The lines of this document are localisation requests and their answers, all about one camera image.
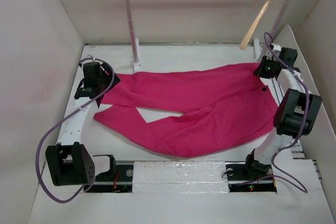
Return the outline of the pink trousers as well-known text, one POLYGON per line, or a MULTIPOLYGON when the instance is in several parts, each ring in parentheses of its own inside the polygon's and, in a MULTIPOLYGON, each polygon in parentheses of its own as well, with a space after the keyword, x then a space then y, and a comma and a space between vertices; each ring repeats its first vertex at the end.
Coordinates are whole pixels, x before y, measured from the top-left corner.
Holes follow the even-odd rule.
POLYGON ((254 75, 255 63, 189 72, 121 74, 107 92, 98 123, 150 151, 197 157, 267 133, 277 104, 254 75))

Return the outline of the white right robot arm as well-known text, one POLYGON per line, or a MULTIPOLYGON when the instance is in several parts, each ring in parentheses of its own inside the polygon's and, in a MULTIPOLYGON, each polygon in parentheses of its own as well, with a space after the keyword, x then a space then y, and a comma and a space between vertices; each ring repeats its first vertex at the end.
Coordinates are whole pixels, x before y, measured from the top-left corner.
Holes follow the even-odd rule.
POLYGON ((275 155, 296 143, 300 136, 308 135, 316 121, 322 98, 311 94, 304 84, 300 70, 294 67, 297 56, 295 49, 271 44, 254 72, 261 78, 276 79, 285 95, 275 112, 273 130, 246 157, 243 173, 249 179, 269 175, 274 167, 275 155))

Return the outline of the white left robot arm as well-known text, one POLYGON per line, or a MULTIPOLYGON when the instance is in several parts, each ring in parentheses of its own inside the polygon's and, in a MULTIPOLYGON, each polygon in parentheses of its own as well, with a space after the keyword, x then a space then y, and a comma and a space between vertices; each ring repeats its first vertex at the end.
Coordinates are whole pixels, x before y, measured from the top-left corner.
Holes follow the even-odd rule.
POLYGON ((120 82, 112 67, 99 60, 80 63, 83 78, 74 95, 75 114, 55 145, 45 151, 55 186, 88 185, 95 178, 95 164, 82 139, 104 94, 120 82))

